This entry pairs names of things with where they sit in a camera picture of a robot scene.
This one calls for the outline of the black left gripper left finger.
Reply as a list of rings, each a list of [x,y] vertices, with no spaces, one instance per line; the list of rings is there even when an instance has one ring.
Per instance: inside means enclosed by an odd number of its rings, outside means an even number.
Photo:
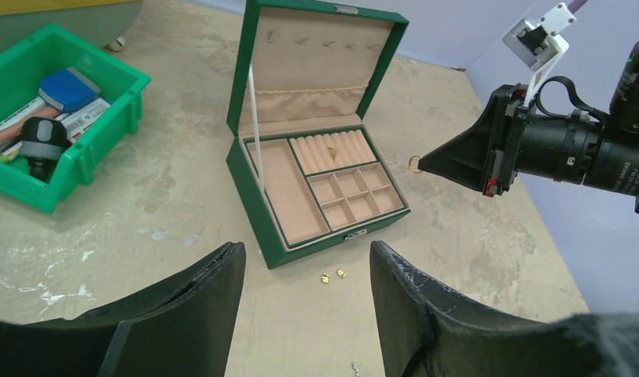
[[[245,266],[228,242],[75,319],[0,321],[0,376],[223,376]]]

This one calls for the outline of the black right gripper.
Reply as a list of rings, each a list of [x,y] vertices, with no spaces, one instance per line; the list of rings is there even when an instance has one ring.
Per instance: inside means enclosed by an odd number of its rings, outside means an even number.
[[[420,157],[417,169],[493,197],[510,190],[519,173],[582,185],[597,155],[603,112],[562,84],[574,110],[549,112],[540,93],[523,103],[525,85],[500,86],[467,130]]]

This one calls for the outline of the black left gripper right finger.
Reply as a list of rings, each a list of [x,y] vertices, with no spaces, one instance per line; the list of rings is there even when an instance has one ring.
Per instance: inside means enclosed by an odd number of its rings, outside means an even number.
[[[477,302],[382,241],[370,281],[387,376],[639,376],[639,314],[543,323]]]

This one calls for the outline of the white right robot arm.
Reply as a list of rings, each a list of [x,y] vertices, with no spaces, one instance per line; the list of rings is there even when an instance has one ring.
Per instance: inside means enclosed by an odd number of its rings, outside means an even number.
[[[438,175],[485,196],[507,192],[520,173],[635,198],[639,214],[639,41],[633,46],[603,112],[586,104],[567,77],[573,111],[549,112],[540,93],[522,84],[490,95],[466,131],[411,162],[417,172]]]

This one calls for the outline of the green jewelry box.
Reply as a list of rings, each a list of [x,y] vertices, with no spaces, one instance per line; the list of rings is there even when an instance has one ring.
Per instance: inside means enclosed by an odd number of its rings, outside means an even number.
[[[363,122],[408,23],[335,2],[246,3],[226,162],[269,269],[409,213]]]

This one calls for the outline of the green jewelry tray insert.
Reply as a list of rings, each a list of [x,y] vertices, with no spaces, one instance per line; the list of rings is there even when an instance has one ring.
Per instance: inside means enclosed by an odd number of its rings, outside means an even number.
[[[363,126],[241,138],[286,253],[409,211]]]

